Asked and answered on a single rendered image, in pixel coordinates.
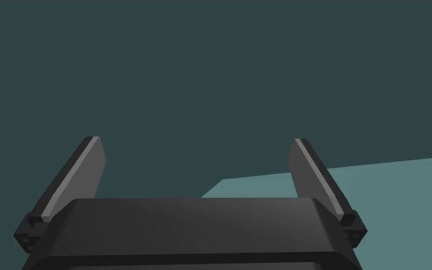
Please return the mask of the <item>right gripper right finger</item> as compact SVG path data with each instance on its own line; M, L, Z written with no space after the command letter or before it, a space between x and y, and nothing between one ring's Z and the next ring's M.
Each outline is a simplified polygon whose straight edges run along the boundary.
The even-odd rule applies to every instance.
M338 219L351 247L358 247L367 228L307 139L292 140L288 167L298 197L318 200Z

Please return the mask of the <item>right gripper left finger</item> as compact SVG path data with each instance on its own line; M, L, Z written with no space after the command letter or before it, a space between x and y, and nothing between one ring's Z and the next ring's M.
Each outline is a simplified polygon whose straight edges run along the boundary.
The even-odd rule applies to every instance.
M106 156L98 136L83 138L79 146L25 214L14 238L24 252L32 252L51 220L71 201L93 198L102 177Z

